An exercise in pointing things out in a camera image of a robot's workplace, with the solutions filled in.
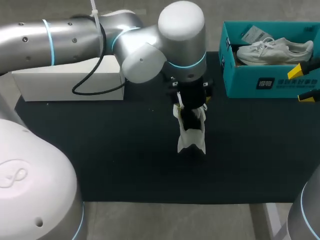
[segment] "black cable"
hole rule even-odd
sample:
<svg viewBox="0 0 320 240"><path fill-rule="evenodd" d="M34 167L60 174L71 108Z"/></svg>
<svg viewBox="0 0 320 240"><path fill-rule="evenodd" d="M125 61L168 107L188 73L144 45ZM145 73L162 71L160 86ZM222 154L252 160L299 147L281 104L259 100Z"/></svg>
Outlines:
<svg viewBox="0 0 320 240"><path fill-rule="evenodd" d="M73 16L72 18L85 18L85 19L89 19L93 22L96 22L95 21L95 18L92 17L92 16L89 16L89 15L75 15ZM107 51L107 36L106 36L106 32L105 32L105 29L104 27L101 25L100 23L100 28L101 28L101 32L102 32L102 38L103 38L103 48L102 48L102 53L101 53L101 56L98 60L98 62L96 63L96 65L94 66L94 68L91 70L91 72L89 72L89 74L87 76L85 76L84 79L82 79L79 83L77 83L73 88L72 88L72 93L73 94L76 94L76 95L82 95L82 96L93 96L93 95L101 95L101 94L107 94L107 93L111 93L113 91L116 91L120 88L122 88L125 84L126 84L126 80L124 80L124 83L121 84L120 86L117 86L115 88L112 88L112 89L109 89L109 90L105 90L105 91L98 91L98 92L78 92L76 91L76 89L78 87L80 87L85 81L87 81L91 76L92 74L95 73L95 71L98 69L98 67L100 66L102 60L104 59L104 56L106 54L106 51Z"/></svg>

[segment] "white paper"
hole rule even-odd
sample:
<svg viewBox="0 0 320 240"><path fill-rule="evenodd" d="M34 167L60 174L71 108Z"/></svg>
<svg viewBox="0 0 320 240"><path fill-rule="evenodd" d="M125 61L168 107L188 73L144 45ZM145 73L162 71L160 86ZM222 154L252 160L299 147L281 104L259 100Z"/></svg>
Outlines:
<svg viewBox="0 0 320 240"><path fill-rule="evenodd" d="M242 40L247 42L248 44L253 44L259 41L264 40L267 37L272 36L265 31L262 31L260 28L256 26L252 26L249 31L243 36Z"/></svg>

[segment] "blue light ring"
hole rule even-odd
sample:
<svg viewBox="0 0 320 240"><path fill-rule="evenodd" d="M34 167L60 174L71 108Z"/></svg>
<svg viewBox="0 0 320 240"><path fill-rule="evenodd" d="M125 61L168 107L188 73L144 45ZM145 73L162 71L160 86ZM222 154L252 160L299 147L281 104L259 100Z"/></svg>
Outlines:
<svg viewBox="0 0 320 240"><path fill-rule="evenodd" d="M45 29L46 29L46 32L48 33L48 38L49 38L49 43L50 43L50 50L51 50L51 66L54 66L55 65L55 48L54 48L54 41L52 39L52 35L51 35L51 32L50 32L50 27L49 27L49 24L47 22L47 20L45 19L42 19L44 25L45 25Z"/></svg>
<svg viewBox="0 0 320 240"><path fill-rule="evenodd" d="M140 27L133 27L133 28L130 28L130 29L127 29L127 30L123 30L122 32L120 32L120 33L118 34L118 36L116 36L115 39L114 39L113 42L112 42L111 51L114 50L114 46L115 46L115 44L116 44L116 41L118 40L118 38L120 38L121 35L129 32L129 31L131 31L131 30L136 30L136 29L140 29Z"/></svg>
<svg viewBox="0 0 320 240"><path fill-rule="evenodd" d="M72 240L75 240L75 239L77 238L78 233L80 232L80 229L81 229L82 224L83 224L83 222L84 222L84 218L85 218L85 204L82 203L82 218L81 218L81 222L80 222L80 225L79 225L79 227L78 227L78 230L76 231L76 233L75 233L74 237L72 238Z"/></svg>
<svg viewBox="0 0 320 240"><path fill-rule="evenodd" d="M168 61L168 63L171 64L172 66L178 68L178 69L190 69L190 68L193 68L193 67L197 66L199 63L201 63L202 60L206 57L206 54L207 54L207 52L204 53L204 55L202 56L202 58L199 61L197 61L195 64L192 64L192 65L189 65L189 66L179 66L179 65L175 65L175 64L173 64L172 62L169 62L169 61Z"/></svg>
<svg viewBox="0 0 320 240"><path fill-rule="evenodd" d="M308 220L307 220L307 217L305 215L305 211L304 211L304 207L303 207L303 204L302 204L302 196L304 195L304 190L305 190L305 187L307 186L307 183L304 185L303 189L302 189L302 192L301 192L301 198L300 198L300 205L301 205L301 212L302 212L302 216L303 216L303 219L305 221L305 224L307 225L307 227L309 228L310 232L313 234L313 236L317 239L317 240L320 240L320 237L316 234L316 232L312 229L312 227L310 226Z"/></svg>

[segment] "screw hole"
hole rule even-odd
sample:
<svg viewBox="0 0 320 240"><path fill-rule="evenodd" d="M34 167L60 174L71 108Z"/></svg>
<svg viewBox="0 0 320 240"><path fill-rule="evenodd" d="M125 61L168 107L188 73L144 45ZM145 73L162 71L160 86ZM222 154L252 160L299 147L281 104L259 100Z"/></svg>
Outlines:
<svg viewBox="0 0 320 240"><path fill-rule="evenodd" d="M41 228L44 225L44 221L40 217L37 217L34 222L38 228Z"/></svg>

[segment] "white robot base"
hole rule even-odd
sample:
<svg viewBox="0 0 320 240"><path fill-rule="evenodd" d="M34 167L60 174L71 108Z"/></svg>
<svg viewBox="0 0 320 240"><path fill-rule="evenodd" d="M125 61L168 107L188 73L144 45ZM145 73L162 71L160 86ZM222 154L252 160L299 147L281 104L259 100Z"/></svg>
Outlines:
<svg viewBox="0 0 320 240"><path fill-rule="evenodd" d="M56 147L0 119L0 239L86 240L77 177Z"/></svg>

